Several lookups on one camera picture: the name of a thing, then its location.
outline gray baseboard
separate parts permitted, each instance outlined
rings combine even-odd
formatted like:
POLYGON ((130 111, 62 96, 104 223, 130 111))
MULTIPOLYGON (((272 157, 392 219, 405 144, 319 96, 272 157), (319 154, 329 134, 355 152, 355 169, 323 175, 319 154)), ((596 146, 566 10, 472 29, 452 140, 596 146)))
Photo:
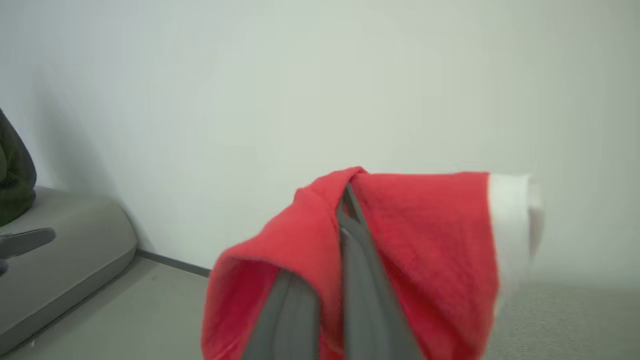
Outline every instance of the gray baseboard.
POLYGON ((182 262, 182 261, 179 261, 179 260, 176 260, 176 259, 172 259, 172 258, 168 258, 166 256, 154 254, 153 252, 149 252, 149 251, 146 251, 146 250, 138 249, 136 251, 136 254, 138 256, 141 256, 141 257, 145 258, 145 259, 149 259, 149 260, 155 261, 157 263, 170 266, 172 268, 184 270, 186 272, 190 272, 192 274, 196 274, 196 275, 200 275, 200 276, 204 276, 204 277, 209 277, 209 273, 211 272, 211 269, 202 268, 200 266, 196 266, 196 265, 192 265, 192 264, 187 264, 185 262, 182 262))

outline green jacket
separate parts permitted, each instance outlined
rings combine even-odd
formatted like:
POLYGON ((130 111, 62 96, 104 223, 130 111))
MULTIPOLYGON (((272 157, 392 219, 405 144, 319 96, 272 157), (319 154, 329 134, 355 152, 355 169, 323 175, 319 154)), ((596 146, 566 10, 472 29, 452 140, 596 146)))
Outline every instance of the green jacket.
POLYGON ((31 156, 0 109, 0 226, 27 211, 36 194, 31 156))

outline red fabric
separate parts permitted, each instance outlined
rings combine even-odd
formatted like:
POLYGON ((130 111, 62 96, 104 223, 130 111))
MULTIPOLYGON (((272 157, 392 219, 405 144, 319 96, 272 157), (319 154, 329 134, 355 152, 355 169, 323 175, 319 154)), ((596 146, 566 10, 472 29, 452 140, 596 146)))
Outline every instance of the red fabric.
POLYGON ((279 268, 302 276, 320 296, 319 358, 344 358, 335 211, 348 181, 423 354, 431 360, 481 357, 498 288, 488 174, 349 168, 299 189, 256 237, 220 256, 207 290, 205 359, 241 358, 279 268))

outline gray floor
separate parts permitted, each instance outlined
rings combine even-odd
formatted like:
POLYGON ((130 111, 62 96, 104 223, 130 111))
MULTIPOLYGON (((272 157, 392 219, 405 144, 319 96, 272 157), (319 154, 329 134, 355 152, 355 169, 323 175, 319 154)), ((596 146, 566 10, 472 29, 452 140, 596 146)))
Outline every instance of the gray floor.
MULTIPOLYGON (((3 360, 201 359, 206 287, 205 277, 135 258, 3 360)), ((523 286, 500 312, 483 359, 640 359, 640 291, 523 286)))
POLYGON ((206 288, 205 277, 136 257, 3 360, 201 359, 206 288))

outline gray object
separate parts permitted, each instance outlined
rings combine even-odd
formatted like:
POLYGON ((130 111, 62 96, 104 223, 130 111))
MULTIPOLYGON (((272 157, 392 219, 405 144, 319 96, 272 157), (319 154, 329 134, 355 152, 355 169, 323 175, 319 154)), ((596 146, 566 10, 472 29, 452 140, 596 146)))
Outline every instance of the gray object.
POLYGON ((0 277, 0 354, 114 278, 135 253, 134 230, 118 204, 41 187, 33 208, 0 235, 44 227, 56 239, 9 259, 0 277))
POLYGON ((0 234, 0 276, 9 271, 7 259, 47 245, 55 238, 56 232, 50 227, 19 234, 0 234))
POLYGON ((346 359, 424 359, 350 184, 337 216, 342 235, 346 359))
MULTIPOLYGON (((350 184, 338 205, 337 218, 344 271, 346 359, 423 359, 350 184)), ((317 359, 319 308, 311 286, 281 270, 244 349, 243 360, 317 359)))

